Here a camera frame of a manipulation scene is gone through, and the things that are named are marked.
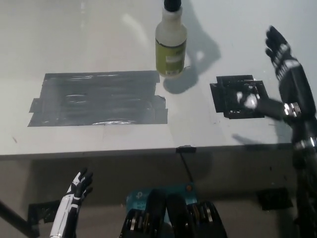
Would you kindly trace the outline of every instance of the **bottle cap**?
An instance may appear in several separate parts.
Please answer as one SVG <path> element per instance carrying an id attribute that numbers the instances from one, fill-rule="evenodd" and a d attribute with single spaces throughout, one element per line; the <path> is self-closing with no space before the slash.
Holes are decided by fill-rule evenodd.
<path id="1" fill-rule="evenodd" d="M 175 12 L 180 9 L 181 0 L 164 0 L 164 8 L 166 11 Z"/>

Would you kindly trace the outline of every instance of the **black pole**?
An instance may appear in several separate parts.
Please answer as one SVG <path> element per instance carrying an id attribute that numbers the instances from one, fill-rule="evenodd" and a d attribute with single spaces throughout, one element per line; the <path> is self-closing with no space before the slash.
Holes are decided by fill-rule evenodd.
<path id="1" fill-rule="evenodd" d="M 0 217 L 10 223 L 14 228 L 19 230 L 28 238 L 37 238 L 39 235 L 32 229 L 32 226 L 22 217 L 8 208 L 0 201 Z"/>

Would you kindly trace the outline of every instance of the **gray duct tape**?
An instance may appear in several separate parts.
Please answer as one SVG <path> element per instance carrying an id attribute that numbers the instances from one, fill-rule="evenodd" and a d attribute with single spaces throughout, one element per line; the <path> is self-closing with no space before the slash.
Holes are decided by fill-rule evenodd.
<path id="1" fill-rule="evenodd" d="M 34 113 L 29 126 L 167 124 L 167 109 Z"/>
<path id="2" fill-rule="evenodd" d="M 139 98 L 129 98 L 120 100 L 91 100 L 87 97 L 73 97 L 60 99 L 33 99 L 30 113 L 47 113 L 47 112 L 79 112 L 79 111 L 96 111 L 114 109 L 165 109 L 165 98 L 152 96 L 148 100 Z"/>
<path id="3" fill-rule="evenodd" d="M 156 71 L 46 74 L 29 126 L 166 124 Z"/>

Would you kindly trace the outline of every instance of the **white tabletop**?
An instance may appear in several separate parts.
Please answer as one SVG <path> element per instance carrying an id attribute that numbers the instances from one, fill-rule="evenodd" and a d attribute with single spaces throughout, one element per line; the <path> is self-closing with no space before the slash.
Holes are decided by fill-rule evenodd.
<path id="1" fill-rule="evenodd" d="M 290 131 L 271 119 L 229 120 L 216 113 L 209 84 L 252 74 L 270 97 L 277 80 L 265 55 L 274 25 L 303 64 L 317 93 L 315 0 L 183 0 L 187 71 L 160 79 L 168 124 L 28 127 L 45 73 L 155 70 L 159 0 L 4 0 L 0 3 L 0 156 L 89 156 L 277 145 Z"/>

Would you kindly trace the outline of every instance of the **robotic hand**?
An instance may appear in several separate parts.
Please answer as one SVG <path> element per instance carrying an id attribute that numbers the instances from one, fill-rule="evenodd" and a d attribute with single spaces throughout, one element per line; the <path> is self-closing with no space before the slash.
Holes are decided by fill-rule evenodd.
<path id="1" fill-rule="evenodd" d="M 273 27 L 266 33 L 266 54 L 270 57 L 279 80 L 282 102 L 260 99 L 251 92 L 237 93 L 238 102 L 276 120 L 284 120 L 293 128 L 293 142 L 314 136 L 316 107 L 304 69 L 292 55 L 285 38 Z"/>
<path id="2" fill-rule="evenodd" d="M 76 238 L 79 210 L 86 196 L 93 190 L 89 187 L 92 181 L 93 173 L 87 173 L 86 168 L 74 178 L 60 202 L 50 238 Z"/>

